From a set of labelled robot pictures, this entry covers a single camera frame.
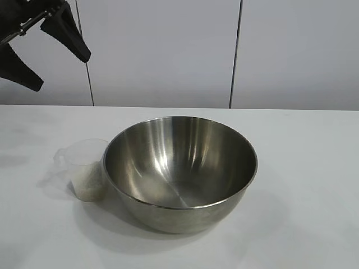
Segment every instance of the stainless steel bowl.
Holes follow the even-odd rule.
[[[234,209],[255,176],[257,158],[248,140],[223,124],[164,117],[115,137],[104,168],[137,219],[168,233],[193,233]]]

